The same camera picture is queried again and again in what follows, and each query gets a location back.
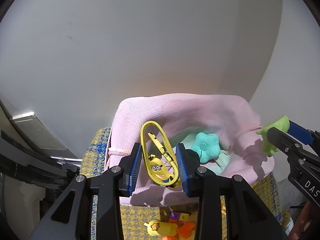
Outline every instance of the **turquoise flower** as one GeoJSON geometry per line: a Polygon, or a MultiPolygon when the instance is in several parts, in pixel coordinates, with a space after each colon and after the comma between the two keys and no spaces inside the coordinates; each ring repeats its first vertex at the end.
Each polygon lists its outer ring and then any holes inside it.
{"type": "Polygon", "coordinates": [[[201,163],[206,163],[211,159],[219,157],[219,137],[214,133],[205,134],[200,132],[197,134],[196,140],[190,149],[199,155],[201,163]]]}

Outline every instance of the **minion toy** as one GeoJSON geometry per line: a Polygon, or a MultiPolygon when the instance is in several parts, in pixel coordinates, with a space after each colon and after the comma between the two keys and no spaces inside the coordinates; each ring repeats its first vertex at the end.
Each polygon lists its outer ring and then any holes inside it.
{"type": "Polygon", "coordinates": [[[162,182],[169,182],[173,180],[172,175],[159,158],[156,158],[155,155],[151,154],[148,159],[150,160],[149,165],[152,171],[159,179],[162,180],[162,182]]]}
{"type": "Polygon", "coordinates": [[[176,160],[176,155],[169,143],[169,140],[164,133],[161,126],[154,121],[148,121],[144,123],[141,127],[140,132],[141,146],[142,146],[142,156],[144,160],[145,167],[147,169],[148,175],[150,178],[157,184],[165,187],[179,187],[181,185],[181,181],[179,178],[179,170],[176,160]],[[156,126],[160,134],[162,136],[162,143],[156,138],[156,136],[152,133],[148,133],[151,141],[155,144],[161,154],[166,158],[166,160],[170,163],[173,168],[173,174],[170,174],[167,168],[164,166],[163,162],[157,158],[154,154],[149,155],[147,151],[145,131],[149,125],[156,126]]]}

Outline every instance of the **woven fabric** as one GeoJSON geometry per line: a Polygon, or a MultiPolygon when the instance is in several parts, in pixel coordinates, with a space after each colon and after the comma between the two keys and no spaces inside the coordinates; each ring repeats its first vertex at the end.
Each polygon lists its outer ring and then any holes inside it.
{"type": "MultiPolygon", "coordinates": [[[[97,132],[88,151],[85,153],[81,174],[86,177],[98,176],[104,171],[105,150],[110,133],[110,128],[101,129],[97,132]]],[[[266,203],[273,215],[279,221],[283,228],[289,222],[290,216],[281,208],[281,203],[276,188],[276,181],[270,173],[264,179],[252,185],[253,189],[266,203]]],[[[171,206],[171,207],[134,207],[121,205],[121,220],[123,225],[123,233],[125,240],[156,240],[161,239],[150,236],[147,233],[144,222],[149,222],[153,219],[167,221],[169,211],[178,211],[190,213],[197,210],[197,204],[171,206]]],[[[96,240],[96,215],[97,215],[97,198],[94,198],[92,208],[92,223],[91,223],[91,240],[96,240]]],[[[226,217],[222,215],[222,233],[226,239],[227,226],[226,217]]]]}
{"type": "MultiPolygon", "coordinates": [[[[122,157],[131,153],[134,143],[140,141],[141,126],[150,120],[160,124],[173,146],[191,133],[217,134],[220,145],[231,152],[221,176],[240,174],[252,184],[273,170],[274,159],[262,152],[262,137],[255,133],[261,127],[260,117],[247,101],[238,96],[193,94],[122,101],[113,120],[105,169],[118,165],[122,157]]],[[[158,130],[150,131],[161,137],[158,130]]],[[[208,162],[203,166],[215,165],[208,162]]],[[[146,169],[140,171],[135,193],[131,198],[120,198],[121,204],[170,206],[197,201],[187,198],[181,186],[163,188],[152,183],[146,169]]]]}

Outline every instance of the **yellow loop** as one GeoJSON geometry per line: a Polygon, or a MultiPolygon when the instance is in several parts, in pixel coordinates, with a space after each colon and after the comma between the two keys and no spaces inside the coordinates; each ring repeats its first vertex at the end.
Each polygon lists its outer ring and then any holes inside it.
{"type": "Polygon", "coordinates": [[[140,140],[141,140],[142,156],[143,156],[144,164],[145,164],[145,167],[147,169],[147,172],[148,172],[148,175],[150,176],[150,178],[155,183],[160,184],[162,186],[173,186],[173,187],[180,186],[181,182],[180,182],[180,178],[179,178],[179,170],[178,170],[176,155],[174,154],[174,151],[170,145],[170,142],[169,142],[166,134],[164,133],[163,129],[161,128],[161,126],[155,121],[145,122],[141,127],[140,140]],[[158,141],[158,139],[156,138],[156,136],[154,134],[148,133],[148,135],[149,135],[150,139],[153,141],[153,143],[156,145],[156,147],[159,149],[161,154],[167,159],[167,161],[173,167],[174,174],[171,174],[173,177],[173,180],[171,180],[169,182],[163,182],[161,179],[159,179],[155,175],[155,173],[152,171],[151,165],[149,164],[150,160],[149,160],[149,154],[147,151],[147,145],[146,145],[146,140],[145,140],[145,131],[149,125],[154,125],[159,129],[164,146],[158,141]]]}

